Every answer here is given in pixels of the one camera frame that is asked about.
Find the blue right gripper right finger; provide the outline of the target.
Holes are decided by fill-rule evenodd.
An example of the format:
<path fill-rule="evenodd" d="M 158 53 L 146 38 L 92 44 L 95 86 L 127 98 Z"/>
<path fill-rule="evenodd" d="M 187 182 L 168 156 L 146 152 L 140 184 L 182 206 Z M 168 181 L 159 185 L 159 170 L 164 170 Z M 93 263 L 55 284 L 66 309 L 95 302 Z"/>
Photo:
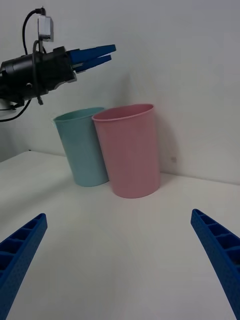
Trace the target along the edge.
<path fill-rule="evenodd" d="M 240 238 L 198 209 L 190 224 L 220 281 L 231 309 L 240 319 Z"/>

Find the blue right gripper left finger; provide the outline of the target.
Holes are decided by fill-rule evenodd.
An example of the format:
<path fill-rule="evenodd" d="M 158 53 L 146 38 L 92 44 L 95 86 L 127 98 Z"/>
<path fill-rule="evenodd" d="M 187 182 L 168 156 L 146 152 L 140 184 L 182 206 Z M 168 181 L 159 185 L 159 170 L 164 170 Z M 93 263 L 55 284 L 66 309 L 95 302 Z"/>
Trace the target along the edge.
<path fill-rule="evenodd" d="M 0 319 L 7 318 L 47 228 L 41 213 L 0 243 Z"/>

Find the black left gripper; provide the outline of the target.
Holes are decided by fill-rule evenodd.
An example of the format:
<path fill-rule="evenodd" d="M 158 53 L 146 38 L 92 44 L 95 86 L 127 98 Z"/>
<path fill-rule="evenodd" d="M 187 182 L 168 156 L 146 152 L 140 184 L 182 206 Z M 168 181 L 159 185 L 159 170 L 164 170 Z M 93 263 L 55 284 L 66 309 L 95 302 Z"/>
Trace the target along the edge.
<path fill-rule="evenodd" d="M 85 72 L 111 61 L 110 54 L 115 51 L 116 46 L 111 44 L 68 51 L 61 46 L 49 53 L 37 53 L 36 78 L 39 94 L 46 95 L 64 83 L 76 82 L 75 72 Z"/>

